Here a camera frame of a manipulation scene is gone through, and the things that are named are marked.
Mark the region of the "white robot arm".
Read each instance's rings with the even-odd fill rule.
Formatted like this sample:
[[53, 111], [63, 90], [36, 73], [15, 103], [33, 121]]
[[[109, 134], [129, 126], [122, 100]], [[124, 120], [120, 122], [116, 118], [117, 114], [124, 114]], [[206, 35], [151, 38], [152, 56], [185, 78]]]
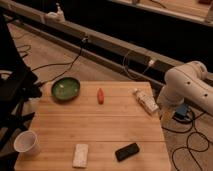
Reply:
[[207, 68], [200, 61], [191, 61], [169, 69], [164, 76], [157, 103], [162, 107], [179, 106], [185, 98], [213, 115], [213, 86], [204, 82]]

